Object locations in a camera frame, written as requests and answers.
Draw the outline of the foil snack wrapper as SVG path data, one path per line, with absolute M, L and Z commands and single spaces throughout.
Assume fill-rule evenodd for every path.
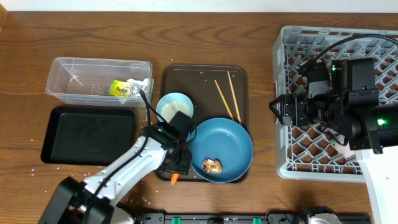
M 145 78 L 143 80 L 135 80 L 133 78 L 127 81 L 113 80 L 110 88 L 109 94 L 112 96 L 120 97 L 139 97 L 140 91 L 146 91 L 149 84 L 149 79 Z

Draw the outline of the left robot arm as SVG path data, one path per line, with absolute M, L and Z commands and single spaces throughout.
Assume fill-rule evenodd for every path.
M 186 174 L 192 155 L 185 146 L 196 134 L 193 124 L 157 123 L 146 127 L 133 146 L 99 173 L 81 182 L 63 179 L 40 223 L 113 223 L 134 218 L 115 214 L 116 205 L 143 177 L 154 170 Z

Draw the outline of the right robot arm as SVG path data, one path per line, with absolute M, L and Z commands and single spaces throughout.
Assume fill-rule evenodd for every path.
M 285 93 L 269 108 L 283 126 L 320 124 L 343 136 L 363 171 L 376 223 L 397 223 L 397 105 L 379 103 L 371 58 L 311 60 L 298 68 L 306 93 Z

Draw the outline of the brown mushroom piece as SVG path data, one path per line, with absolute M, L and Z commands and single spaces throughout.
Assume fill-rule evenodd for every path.
M 220 174 L 223 171 L 223 166 L 217 159 L 204 159 L 201 166 L 202 169 L 208 174 Z

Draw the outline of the orange carrot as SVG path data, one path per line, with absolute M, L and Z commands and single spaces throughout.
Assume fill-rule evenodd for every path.
M 171 177 L 171 180 L 170 180 L 172 185 L 176 184 L 176 182 L 178 181 L 179 176 L 180 176 L 180 174 L 178 174 L 178 173 L 172 174 L 172 177 Z

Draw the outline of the dark blue plate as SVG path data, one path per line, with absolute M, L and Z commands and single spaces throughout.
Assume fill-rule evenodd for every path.
M 254 147 L 248 132 L 239 123 L 226 118 L 208 119 L 188 136 L 192 153 L 191 168 L 201 178 L 214 183 L 229 183 L 240 179 L 249 170 Z M 205 172 L 205 159 L 220 161 L 219 174 Z

